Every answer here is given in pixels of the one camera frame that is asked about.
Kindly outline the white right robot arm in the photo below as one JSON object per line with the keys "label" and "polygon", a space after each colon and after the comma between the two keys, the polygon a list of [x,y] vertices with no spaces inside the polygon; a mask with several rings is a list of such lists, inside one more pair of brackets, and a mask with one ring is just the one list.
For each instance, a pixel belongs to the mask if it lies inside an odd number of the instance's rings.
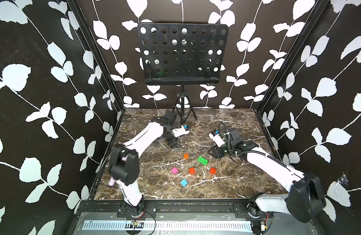
{"label": "white right robot arm", "polygon": [[255,142],[244,140],[235,128],[213,130],[209,137],[215,143],[208,151],[211,156],[217,159],[238,157],[247,161],[266,172],[287,191],[285,194],[262,193],[252,197],[247,206],[251,217],[279,212],[307,223],[326,207],[322,185],[316,175],[305,174],[282,163]]}

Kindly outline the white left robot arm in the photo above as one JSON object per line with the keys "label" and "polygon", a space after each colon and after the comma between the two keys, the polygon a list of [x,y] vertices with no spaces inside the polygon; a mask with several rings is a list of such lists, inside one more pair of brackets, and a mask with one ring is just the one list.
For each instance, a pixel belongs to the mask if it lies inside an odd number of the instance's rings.
{"label": "white left robot arm", "polygon": [[117,144],[109,155],[109,174],[116,181],[124,196],[124,201],[138,207],[143,195],[137,179],[140,173],[140,157],[156,140],[164,138],[170,148],[180,145],[179,137],[189,134],[183,125],[174,127],[176,114],[167,112],[162,117],[154,117],[133,139]]}

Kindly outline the pink lego brick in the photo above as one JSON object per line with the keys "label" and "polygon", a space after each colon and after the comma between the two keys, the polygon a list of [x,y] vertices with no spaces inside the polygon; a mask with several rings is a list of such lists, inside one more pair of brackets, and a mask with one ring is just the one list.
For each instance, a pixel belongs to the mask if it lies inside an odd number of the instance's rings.
{"label": "pink lego brick", "polygon": [[173,167],[171,169],[171,172],[172,172],[172,174],[176,175],[179,172],[179,170],[176,167]]}

